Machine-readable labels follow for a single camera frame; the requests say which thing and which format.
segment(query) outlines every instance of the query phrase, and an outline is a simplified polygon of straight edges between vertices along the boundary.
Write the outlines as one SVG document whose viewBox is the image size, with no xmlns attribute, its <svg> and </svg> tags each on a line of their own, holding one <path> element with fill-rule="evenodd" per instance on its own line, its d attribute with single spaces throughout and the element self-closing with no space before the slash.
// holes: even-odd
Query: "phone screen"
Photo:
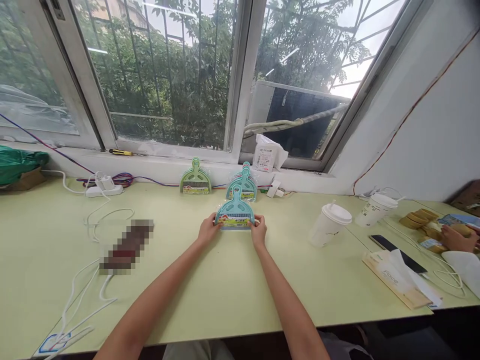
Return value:
<svg viewBox="0 0 480 360">
<path fill-rule="evenodd" d="M 390 252 L 398 249 L 398 247 L 393 245 L 390 241 L 388 241 L 382 235 L 370 235 L 369 238 L 372 239 L 374 242 L 376 242 L 378 246 Z M 418 262 L 413 260 L 410 256 L 408 256 L 402 250 L 400 250 L 400 252 L 401 252 L 401 257 L 405 262 L 405 265 L 407 265 L 414 272 L 416 272 L 417 274 L 425 274 L 427 272 L 427 270 L 423 266 L 421 266 Z"/>
</svg>

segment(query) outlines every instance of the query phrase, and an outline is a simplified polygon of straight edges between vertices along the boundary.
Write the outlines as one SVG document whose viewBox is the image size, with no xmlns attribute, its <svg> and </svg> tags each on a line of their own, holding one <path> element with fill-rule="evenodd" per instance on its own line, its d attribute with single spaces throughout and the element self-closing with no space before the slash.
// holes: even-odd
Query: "window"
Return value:
<svg viewBox="0 0 480 360">
<path fill-rule="evenodd" d="M 263 133 L 288 151 L 288 166 L 319 170 L 404 3 L 268 0 L 247 120 L 251 130 L 244 134 L 241 159 L 251 160 L 255 133 Z M 300 126 L 268 126 L 330 109 L 335 111 Z"/>
<path fill-rule="evenodd" d="M 0 1 L 0 113 L 54 145 L 100 149 L 40 4 L 25 5 Z M 0 139 L 34 141 L 3 118 Z"/>
<path fill-rule="evenodd" d="M 237 164 L 262 133 L 285 167 L 319 171 L 421 1 L 31 3 L 22 19 L 0 1 L 0 96 L 13 87 L 56 116 L 17 115 L 43 139 Z"/>
</svg>

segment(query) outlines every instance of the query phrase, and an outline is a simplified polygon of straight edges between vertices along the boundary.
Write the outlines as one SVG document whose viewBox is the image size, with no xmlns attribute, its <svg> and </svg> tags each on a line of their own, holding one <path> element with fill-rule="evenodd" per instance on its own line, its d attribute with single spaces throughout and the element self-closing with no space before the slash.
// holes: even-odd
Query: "window glass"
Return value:
<svg viewBox="0 0 480 360">
<path fill-rule="evenodd" d="M 74 0 L 119 139 L 223 150 L 237 0 Z"/>
<path fill-rule="evenodd" d="M 250 130 L 267 130 L 263 134 L 291 157 L 320 159 L 327 135 L 342 118 L 404 2 L 268 0 L 247 120 Z M 331 109 L 336 110 L 291 128 L 254 125 L 295 121 Z M 255 132 L 245 131 L 243 139 L 242 151 L 253 153 Z"/>
<path fill-rule="evenodd" d="M 0 113 L 30 130 L 79 134 L 15 0 L 0 1 Z"/>
</svg>

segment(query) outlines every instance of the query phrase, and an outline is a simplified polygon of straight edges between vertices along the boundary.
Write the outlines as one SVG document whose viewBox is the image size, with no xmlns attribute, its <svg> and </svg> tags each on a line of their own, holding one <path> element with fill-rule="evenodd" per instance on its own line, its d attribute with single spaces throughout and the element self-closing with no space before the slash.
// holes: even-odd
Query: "hand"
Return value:
<svg viewBox="0 0 480 360">
<path fill-rule="evenodd" d="M 259 247 L 265 247 L 265 235 L 267 234 L 267 225 L 265 224 L 265 218 L 263 215 L 255 215 L 255 223 L 248 222 L 248 226 L 251 229 L 251 239 L 253 246 L 258 249 Z"/>
<path fill-rule="evenodd" d="M 212 212 L 209 217 L 202 221 L 200 230 L 198 231 L 198 241 L 209 244 L 215 238 L 215 235 L 222 227 L 221 223 L 215 225 L 216 214 L 216 212 Z"/>
<path fill-rule="evenodd" d="M 480 236 L 476 232 L 472 233 L 469 238 L 466 238 L 448 225 L 443 225 L 441 227 L 441 233 L 443 235 L 443 244 L 452 251 L 473 253 L 475 244 L 480 239 Z"/>
</svg>

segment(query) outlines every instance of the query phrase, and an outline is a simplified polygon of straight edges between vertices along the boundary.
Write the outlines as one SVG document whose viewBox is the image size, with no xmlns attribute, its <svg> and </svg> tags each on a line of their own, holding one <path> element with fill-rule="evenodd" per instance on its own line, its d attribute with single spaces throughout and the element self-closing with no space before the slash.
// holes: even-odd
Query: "white plastic bag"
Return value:
<svg viewBox="0 0 480 360">
<path fill-rule="evenodd" d="M 253 169 L 267 173 L 271 173 L 273 168 L 280 170 L 288 157 L 288 151 L 285 151 L 279 143 L 262 134 L 256 135 Z"/>
</svg>

